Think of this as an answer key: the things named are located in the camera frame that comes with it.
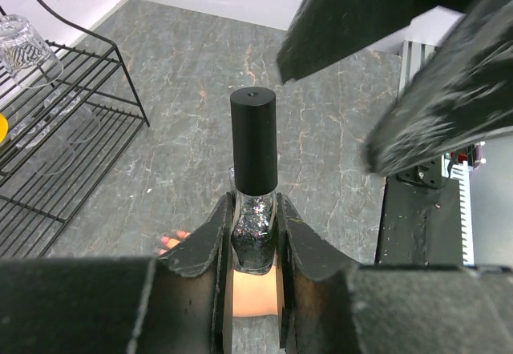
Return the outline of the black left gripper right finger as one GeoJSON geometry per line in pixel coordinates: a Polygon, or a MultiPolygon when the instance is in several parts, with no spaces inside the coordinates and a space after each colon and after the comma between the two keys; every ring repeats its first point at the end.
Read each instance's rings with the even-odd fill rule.
{"type": "Polygon", "coordinates": [[[509,353],[512,272],[363,265],[277,196],[280,346],[287,353],[509,353]]]}

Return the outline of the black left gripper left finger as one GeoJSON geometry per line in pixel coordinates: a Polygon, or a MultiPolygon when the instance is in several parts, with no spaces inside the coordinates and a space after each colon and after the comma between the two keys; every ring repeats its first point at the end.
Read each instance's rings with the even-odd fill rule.
{"type": "Polygon", "coordinates": [[[162,256],[4,259],[4,353],[229,353],[233,205],[162,256]]]}

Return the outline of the person's left hand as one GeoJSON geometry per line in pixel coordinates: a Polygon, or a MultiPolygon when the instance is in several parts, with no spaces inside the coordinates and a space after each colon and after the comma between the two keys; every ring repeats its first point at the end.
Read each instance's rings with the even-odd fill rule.
{"type": "Polygon", "coordinates": [[[276,316],[277,274],[273,265],[264,275],[233,272],[232,314],[237,318],[276,316]]]}

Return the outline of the glitter nail polish bottle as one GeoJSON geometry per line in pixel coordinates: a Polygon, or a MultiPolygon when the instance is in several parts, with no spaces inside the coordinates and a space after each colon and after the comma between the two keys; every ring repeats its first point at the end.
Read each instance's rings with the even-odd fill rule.
{"type": "Polygon", "coordinates": [[[230,229],[234,269],[249,275],[265,275],[275,261],[277,193],[246,195],[236,188],[234,167],[228,169],[228,177],[235,204],[230,229]]]}

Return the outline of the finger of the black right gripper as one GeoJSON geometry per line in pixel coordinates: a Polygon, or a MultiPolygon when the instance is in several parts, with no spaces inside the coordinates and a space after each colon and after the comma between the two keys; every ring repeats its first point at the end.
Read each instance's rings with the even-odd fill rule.
{"type": "Polygon", "coordinates": [[[369,173],[392,175],[512,133],[512,0],[479,0],[366,137],[369,173]]]}
{"type": "Polygon", "coordinates": [[[437,6],[474,0],[302,0],[277,53],[281,81],[300,80],[409,26],[437,6]]]}

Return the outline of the black nail polish cap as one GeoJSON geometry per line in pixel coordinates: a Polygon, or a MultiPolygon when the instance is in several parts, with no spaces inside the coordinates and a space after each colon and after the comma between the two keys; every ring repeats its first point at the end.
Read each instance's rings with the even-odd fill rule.
{"type": "Polygon", "coordinates": [[[236,189],[251,196],[277,187],[277,121],[274,91],[251,86],[230,95],[236,189]]]}

